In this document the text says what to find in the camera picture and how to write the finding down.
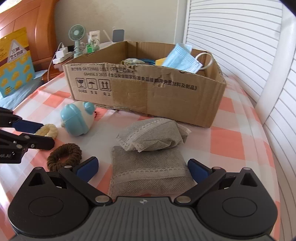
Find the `gray pouch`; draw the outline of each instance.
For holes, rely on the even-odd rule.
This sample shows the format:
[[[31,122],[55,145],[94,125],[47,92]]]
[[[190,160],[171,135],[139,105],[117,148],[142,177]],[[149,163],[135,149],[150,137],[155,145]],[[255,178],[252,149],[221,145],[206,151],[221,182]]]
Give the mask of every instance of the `gray pouch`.
[[[174,120],[151,118],[136,121],[117,136],[125,151],[154,151],[175,147],[186,141],[191,131]]]
[[[181,194],[195,185],[177,147],[152,152],[112,149],[109,196]]]

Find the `yellow package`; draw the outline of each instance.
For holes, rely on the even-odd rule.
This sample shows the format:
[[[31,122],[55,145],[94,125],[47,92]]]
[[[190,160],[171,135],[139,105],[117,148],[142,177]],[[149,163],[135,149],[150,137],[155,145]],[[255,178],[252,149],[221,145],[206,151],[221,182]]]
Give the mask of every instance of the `yellow package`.
[[[166,58],[157,59],[155,65],[162,66]]]
[[[3,97],[35,78],[26,28],[0,39],[0,93]]]

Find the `hair scrunchie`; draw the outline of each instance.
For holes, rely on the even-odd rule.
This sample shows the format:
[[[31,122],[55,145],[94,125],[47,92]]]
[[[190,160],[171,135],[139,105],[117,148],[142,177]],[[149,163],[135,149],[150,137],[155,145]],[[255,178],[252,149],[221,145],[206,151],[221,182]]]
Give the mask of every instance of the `hair scrunchie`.
[[[68,156],[65,162],[58,162],[60,158]],[[78,145],[68,143],[59,146],[47,158],[47,167],[51,172],[58,171],[64,166],[76,166],[82,159],[81,150]]]
[[[54,124],[46,124],[43,127],[41,127],[35,135],[38,136],[44,136],[44,137],[51,137],[55,139],[57,137],[57,127]]]

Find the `gray speaker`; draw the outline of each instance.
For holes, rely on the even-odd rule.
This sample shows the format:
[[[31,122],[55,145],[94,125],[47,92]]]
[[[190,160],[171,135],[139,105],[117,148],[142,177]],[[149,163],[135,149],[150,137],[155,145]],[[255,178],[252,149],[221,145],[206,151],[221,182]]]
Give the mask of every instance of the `gray speaker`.
[[[114,29],[112,32],[112,42],[122,42],[124,41],[124,29]]]

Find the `blue gripper pad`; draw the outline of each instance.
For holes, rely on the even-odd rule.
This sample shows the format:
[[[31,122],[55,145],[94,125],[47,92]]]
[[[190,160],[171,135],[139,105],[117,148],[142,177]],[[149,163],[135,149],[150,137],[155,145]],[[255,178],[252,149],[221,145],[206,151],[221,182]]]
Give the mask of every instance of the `blue gripper pad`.
[[[209,175],[212,174],[212,169],[208,168],[207,166],[201,164],[195,159],[190,159],[187,163],[188,169],[191,173],[191,176],[194,181],[197,183],[202,182],[206,179]]]
[[[43,124],[27,121],[27,120],[18,120],[12,124],[12,127],[16,131],[20,132],[26,132],[26,133],[35,133],[38,131],[41,127],[43,127]]]
[[[89,182],[89,180],[98,172],[99,170],[99,161],[96,157],[91,157],[91,160],[86,160],[85,165],[82,165],[76,172],[76,175],[81,178],[85,182]]]

